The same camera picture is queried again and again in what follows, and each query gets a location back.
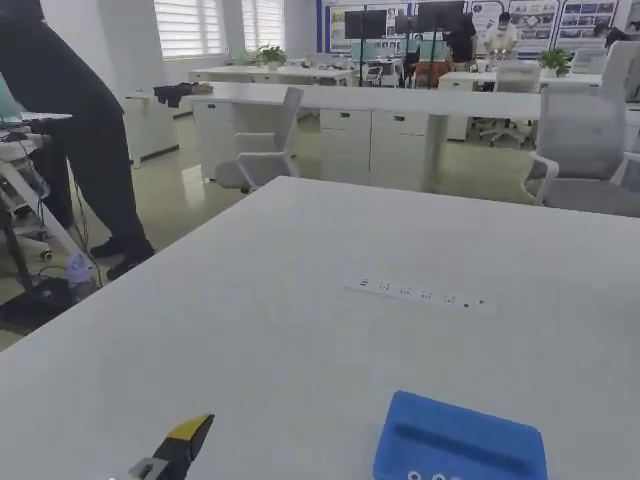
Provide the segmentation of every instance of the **computer monitor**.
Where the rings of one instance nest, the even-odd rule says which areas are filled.
[[[462,21],[464,2],[429,2],[418,4],[418,32],[451,31]]]
[[[344,37],[347,40],[384,38],[386,34],[386,10],[345,12]]]
[[[0,123],[15,122],[22,118],[22,108],[13,98],[7,82],[0,73]]]
[[[416,31],[417,17],[407,15],[396,15],[396,33],[404,35]]]

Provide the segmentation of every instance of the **desk leg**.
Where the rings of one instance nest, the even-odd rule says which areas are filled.
[[[49,209],[42,203],[40,205],[40,199],[38,195],[31,189],[29,184],[22,178],[20,172],[9,162],[0,163],[0,173],[4,175],[7,181],[15,188],[16,192],[24,199],[29,205],[31,210],[38,215],[38,209],[42,212],[42,221],[44,226],[47,227],[49,232],[62,244],[62,246],[69,252],[69,254],[81,253],[80,247],[73,241],[69,232],[58,222],[56,217],[49,211]],[[91,265],[91,261],[85,258],[86,265]]]
[[[422,191],[434,192],[440,180],[440,167],[444,146],[447,143],[448,115],[429,115]]]

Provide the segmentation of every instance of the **potted plant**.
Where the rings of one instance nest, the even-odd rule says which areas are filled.
[[[569,73],[571,55],[562,48],[553,48],[542,52],[538,57],[542,71],[541,77],[563,77]]]
[[[275,72],[279,66],[284,64],[287,56],[280,47],[264,45],[258,49],[256,59],[260,63],[265,64],[270,71]]]

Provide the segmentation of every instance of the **white office chair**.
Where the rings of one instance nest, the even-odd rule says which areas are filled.
[[[629,77],[629,70],[634,59],[640,57],[640,42],[615,42],[609,50],[609,55],[602,72],[600,91],[615,96],[620,89],[625,89]]]
[[[571,61],[571,73],[600,74],[606,61],[606,48],[579,48]]]
[[[622,89],[602,96],[586,85],[547,86],[524,190],[536,205],[640,215],[640,195],[610,181],[625,157],[640,160],[624,151],[625,124]]]
[[[303,94],[299,88],[287,89],[273,133],[236,133],[237,158],[216,168],[216,180],[221,187],[248,193],[280,176],[300,176],[287,143]]]
[[[538,91],[538,78],[540,77],[540,66],[529,65],[519,61],[503,61],[496,73],[496,84],[494,92],[512,93],[534,93]],[[490,146],[495,145],[495,141],[508,136],[520,142],[523,147],[529,139],[528,135],[509,128],[510,120],[498,120],[495,128],[480,132],[480,137],[491,136]]]

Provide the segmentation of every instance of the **green plant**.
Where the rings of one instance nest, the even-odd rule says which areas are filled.
[[[542,68],[551,68],[556,71],[558,76],[569,73],[570,59],[571,54],[562,48],[547,50],[546,52],[542,52],[538,57]]]
[[[284,63],[287,60],[287,56],[280,47],[263,45],[258,49],[256,59],[260,63]]]

